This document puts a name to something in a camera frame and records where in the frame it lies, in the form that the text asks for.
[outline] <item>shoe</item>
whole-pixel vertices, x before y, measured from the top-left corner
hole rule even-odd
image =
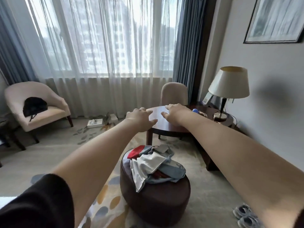
[[[241,219],[242,217],[248,216],[248,215],[256,217],[256,215],[251,211],[251,208],[246,204],[236,207],[233,210],[233,214],[237,219]]]
[[[245,216],[238,220],[240,228],[264,228],[263,223],[256,216]]]

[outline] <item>white sheer curtain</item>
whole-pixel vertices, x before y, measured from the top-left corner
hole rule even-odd
[[[159,105],[172,81],[181,0],[25,1],[48,66],[37,75],[72,116],[124,117]]]

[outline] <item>white lampshade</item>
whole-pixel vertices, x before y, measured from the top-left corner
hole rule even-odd
[[[209,92],[222,98],[245,98],[249,96],[247,69],[237,66],[220,68]]]

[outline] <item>black shirt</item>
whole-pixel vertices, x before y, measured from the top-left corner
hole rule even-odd
[[[69,186],[47,174],[0,209],[0,227],[73,228],[74,205]]]

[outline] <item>blue-gray curtain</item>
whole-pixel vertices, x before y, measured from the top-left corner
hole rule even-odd
[[[0,0],[0,69],[9,85],[38,81],[15,25],[6,0]]]
[[[206,0],[183,0],[174,55],[173,81],[188,88],[190,103],[204,25]]]

